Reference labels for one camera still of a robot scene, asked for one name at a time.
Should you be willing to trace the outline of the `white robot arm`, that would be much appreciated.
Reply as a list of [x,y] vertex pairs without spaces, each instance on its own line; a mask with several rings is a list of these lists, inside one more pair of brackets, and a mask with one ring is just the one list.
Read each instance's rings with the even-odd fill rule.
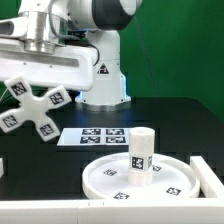
[[78,105],[128,105],[120,70],[120,35],[142,0],[21,0],[18,15],[0,20],[0,82],[21,76],[79,93]]

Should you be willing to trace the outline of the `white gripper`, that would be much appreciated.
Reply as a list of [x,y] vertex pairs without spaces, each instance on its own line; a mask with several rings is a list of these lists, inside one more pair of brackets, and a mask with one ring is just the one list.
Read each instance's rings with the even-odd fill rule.
[[22,76],[30,85],[89,91],[97,52],[79,46],[57,47],[53,55],[27,52],[19,40],[0,38],[0,82]]

